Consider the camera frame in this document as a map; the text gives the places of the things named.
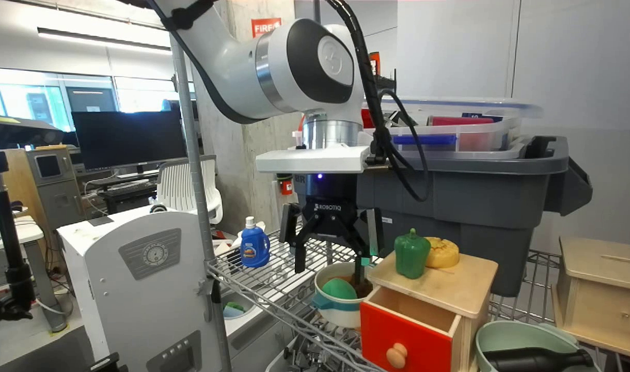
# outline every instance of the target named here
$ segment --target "black monitor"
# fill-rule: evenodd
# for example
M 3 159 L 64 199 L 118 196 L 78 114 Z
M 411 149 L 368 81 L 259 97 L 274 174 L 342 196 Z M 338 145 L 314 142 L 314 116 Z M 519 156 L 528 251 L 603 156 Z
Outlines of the black monitor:
M 81 112 L 76 132 L 86 170 L 185 156 L 180 116 L 172 112 Z

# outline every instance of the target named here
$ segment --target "wooden crate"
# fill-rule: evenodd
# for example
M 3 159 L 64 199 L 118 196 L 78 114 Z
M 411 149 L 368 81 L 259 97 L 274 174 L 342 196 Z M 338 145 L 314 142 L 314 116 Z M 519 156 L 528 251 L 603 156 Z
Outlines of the wooden crate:
M 584 343 L 630 356 L 630 243 L 561 238 L 555 324 Z
M 395 372 L 473 369 L 473 337 L 488 320 L 496 271 L 492 261 L 461 256 L 457 267 L 406 279 L 395 253 L 385 256 L 368 272 L 376 290 L 360 307 L 363 357 Z

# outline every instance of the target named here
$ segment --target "wire shelf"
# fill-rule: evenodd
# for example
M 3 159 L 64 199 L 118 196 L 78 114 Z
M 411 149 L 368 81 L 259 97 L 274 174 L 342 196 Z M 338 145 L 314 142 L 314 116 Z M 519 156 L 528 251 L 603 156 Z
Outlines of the wire shelf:
M 309 240 L 308 268 L 292 275 L 289 246 L 274 238 L 271 246 L 271 262 L 261 268 L 244 268 L 237 251 L 219 256 L 219 262 L 209 268 L 226 290 L 254 302 L 300 334 L 284 352 L 289 367 L 298 372 L 380 369 L 361 357 L 357 331 L 324 322 L 316 307 L 309 305 L 314 272 L 332 262 L 351 262 L 353 250 Z M 560 267 L 560 253 L 530 250 L 519 298 L 489 295 L 489 318 L 553 324 L 549 290 L 557 283 Z M 592 354 L 605 372 L 630 372 L 630 357 L 592 344 L 584 344 L 584 349 Z

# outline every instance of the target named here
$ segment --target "gray plastic bin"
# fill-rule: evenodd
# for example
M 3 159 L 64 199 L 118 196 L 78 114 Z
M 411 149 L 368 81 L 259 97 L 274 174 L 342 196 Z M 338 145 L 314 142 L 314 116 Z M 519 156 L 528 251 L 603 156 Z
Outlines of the gray plastic bin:
M 416 152 L 406 159 L 419 165 Z M 542 210 L 568 215 L 590 201 L 586 174 L 568 156 L 563 136 L 534 136 L 510 159 L 463 159 L 430 152 L 430 196 L 412 201 L 395 172 L 366 172 L 357 205 L 380 208 L 380 256 L 409 232 L 448 238 L 464 253 L 499 264 L 492 292 L 519 295 L 533 229 Z M 421 194 L 424 174 L 406 175 Z

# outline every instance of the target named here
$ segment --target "blue spray bottle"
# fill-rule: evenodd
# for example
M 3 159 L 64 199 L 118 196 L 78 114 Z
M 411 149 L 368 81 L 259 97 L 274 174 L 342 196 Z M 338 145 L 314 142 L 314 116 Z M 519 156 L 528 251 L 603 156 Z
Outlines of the blue spray bottle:
M 239 261 L 250 268 L 263 267 L 271 261 L 271 240 L 254 223 L 254 217 L 245 218 L 245 229 L 241 232 L 239 241 Z

